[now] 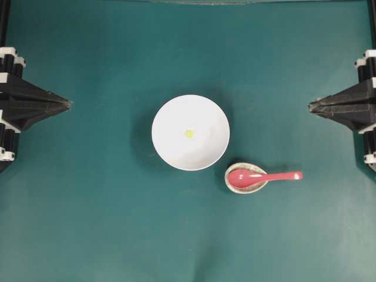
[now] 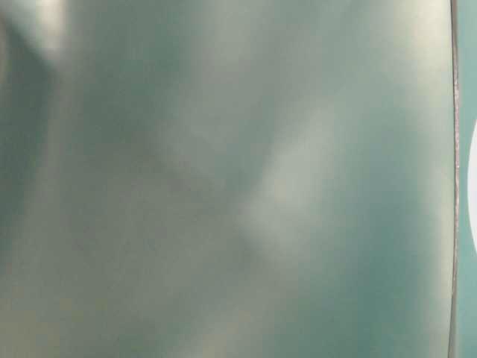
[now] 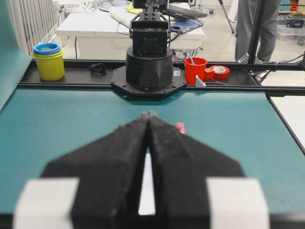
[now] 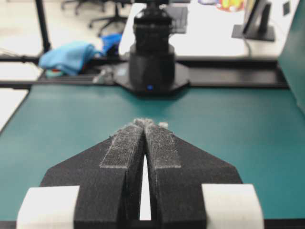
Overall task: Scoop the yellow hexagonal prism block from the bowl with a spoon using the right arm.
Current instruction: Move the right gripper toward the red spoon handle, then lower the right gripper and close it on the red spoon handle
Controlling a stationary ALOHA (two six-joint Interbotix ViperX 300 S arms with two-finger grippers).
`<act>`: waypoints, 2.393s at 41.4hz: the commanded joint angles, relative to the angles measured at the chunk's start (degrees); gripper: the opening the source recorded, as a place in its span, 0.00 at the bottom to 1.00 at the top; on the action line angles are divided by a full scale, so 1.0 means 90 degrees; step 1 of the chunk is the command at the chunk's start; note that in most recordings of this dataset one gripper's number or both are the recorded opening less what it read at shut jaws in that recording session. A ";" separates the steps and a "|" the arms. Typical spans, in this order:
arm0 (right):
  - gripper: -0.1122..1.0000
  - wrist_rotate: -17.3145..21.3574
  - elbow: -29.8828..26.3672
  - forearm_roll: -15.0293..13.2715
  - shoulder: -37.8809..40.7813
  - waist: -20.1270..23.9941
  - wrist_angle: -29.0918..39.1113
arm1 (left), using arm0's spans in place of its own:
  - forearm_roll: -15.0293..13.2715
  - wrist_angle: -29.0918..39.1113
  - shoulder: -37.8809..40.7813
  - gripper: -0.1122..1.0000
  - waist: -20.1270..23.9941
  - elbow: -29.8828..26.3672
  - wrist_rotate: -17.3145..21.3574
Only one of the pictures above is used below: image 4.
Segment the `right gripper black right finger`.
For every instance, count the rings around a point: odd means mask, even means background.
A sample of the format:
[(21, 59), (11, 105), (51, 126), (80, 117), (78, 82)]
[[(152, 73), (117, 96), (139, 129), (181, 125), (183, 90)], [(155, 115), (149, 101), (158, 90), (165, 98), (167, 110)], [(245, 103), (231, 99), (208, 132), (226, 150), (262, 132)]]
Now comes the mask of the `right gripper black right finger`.
[(152, 206), (163, 229), (262, 229), (263, 211), (237, 169), (143, 121)]

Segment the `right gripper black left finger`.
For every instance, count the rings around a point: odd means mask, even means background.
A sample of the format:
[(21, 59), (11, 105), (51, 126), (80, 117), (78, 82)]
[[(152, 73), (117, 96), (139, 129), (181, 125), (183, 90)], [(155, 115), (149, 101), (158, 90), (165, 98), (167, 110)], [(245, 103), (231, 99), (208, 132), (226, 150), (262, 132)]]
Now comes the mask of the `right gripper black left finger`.
[(142, 187), (144, 127), (138, 122), (49, 168), (28, 189), (19, 229), (116, 229), (137, 219)]

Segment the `black left robot arm base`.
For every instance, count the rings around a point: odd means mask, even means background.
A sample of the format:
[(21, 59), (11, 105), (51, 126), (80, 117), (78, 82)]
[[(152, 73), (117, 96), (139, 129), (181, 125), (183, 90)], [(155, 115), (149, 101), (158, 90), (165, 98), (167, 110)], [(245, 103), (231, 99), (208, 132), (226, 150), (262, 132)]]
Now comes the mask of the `black left robot arm base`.
[(114, 68), (114, 82), (136, 94), (171, 94), (189, 84), (188, 68), (176, 62), (169, 44), (172, 17), (160, 6), (167, 0), (146, 0), (133, 19), (135, 41), (128, 62)]

